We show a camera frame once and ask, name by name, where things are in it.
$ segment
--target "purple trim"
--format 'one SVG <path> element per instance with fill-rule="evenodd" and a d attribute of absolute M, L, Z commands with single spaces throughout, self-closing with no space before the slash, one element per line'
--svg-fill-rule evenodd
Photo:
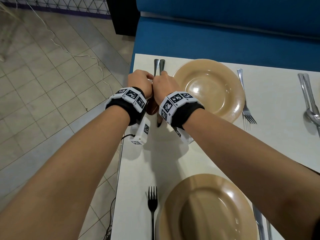
<path fill-rule="evenodd" d="M 7 7 L 15 8 L 16 4 L 11 2 L 3 2 L 3 4 Z M 19 4 L 18 8 L 21 9 L 31 9 L 27 4 Z M 73 11 L 67 9 L 60 9 L 60 8 L 51 8 L 51 7 L 40 7 L 40 6 L 32 6 L 34 10 L 42 11 L 42 12 L 57 12 L 62 14 L 70 14 L 75 16 L 85 16 L 85 17 L 92 17 L 92 18 L 100 18 L 100 19 L 111 19 L 111 16 L 108 14 L 100 14 L 100 13 L 91 13 L 91 12 L 81 12 L 81 11 Z"/>

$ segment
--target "person's right arm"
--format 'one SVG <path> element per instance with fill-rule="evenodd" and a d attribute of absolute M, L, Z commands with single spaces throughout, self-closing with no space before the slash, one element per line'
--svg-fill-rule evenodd
<path fill-rule="evenodd" d="M 166 72 L 153 86 L 158 104 L 180 89 Z M 311 239 L 320 218 L 316 173 L 204 109 L 183 128 L 285 239 Z"/>

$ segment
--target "tiled floor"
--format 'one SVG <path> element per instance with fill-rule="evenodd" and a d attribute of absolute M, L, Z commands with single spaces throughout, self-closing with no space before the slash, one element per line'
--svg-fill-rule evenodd
<path fill-rule="evenodd" d="M 29 10 L 24 23 L 0 13 L 0 211 L 74 133 L 103 111 L 125 86 L 134 38 L 116 35 L 111 20 Z M 110 222 L 117 187 L 116 152 L 94 194 L 80 239 L 100 239 Z"/>

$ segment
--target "beige plate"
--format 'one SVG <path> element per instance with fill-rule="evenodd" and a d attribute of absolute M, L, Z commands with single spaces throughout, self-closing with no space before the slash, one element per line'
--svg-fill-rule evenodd
<path fill-rule="evenodd" d="M 211 113 L 231 123 L 241 114 L 245 93 L 238 77 L 225 65 L 214 60 L 193 60 L 181 66 L 174 78 Z"/>
<path fill-rule="evenodd" d="M 169 194 L 158 219 L 160 240 L 257 239 L 246 197 L 233 183 L 214 174 L 197 174 L 181 181 Z"/>

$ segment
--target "hand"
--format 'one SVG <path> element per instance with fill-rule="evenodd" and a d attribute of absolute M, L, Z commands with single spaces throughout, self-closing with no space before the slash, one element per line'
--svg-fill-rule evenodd
<path fill-rule="evenodd" d="M 154 76 L 149 72 L 142 70 L 135 70 L 128 75 L 128 86 L 140 88 L 146 99 L 152 95 L 152 83 L 148 80 L 153 80 Z"/>
<path fill-rule="evenodd" d="M 175 91 L 181 91 L 178 83 L 166 71 L 161 72 L 161 76 L 155 76 L 153 79 L 154 99 L 158 105 L 164 98 Z"/>

